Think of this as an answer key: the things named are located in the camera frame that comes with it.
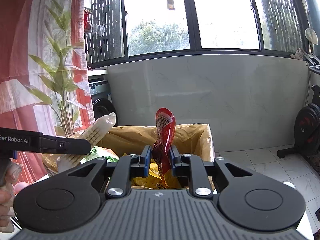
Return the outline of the person left hand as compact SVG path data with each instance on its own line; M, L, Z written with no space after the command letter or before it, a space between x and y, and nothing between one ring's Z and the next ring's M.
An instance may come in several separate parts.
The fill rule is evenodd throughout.
M1 186L1 233L14 232L11 217L14 217L14 184L22 172L22 167L10 161L5 174L5 184Z

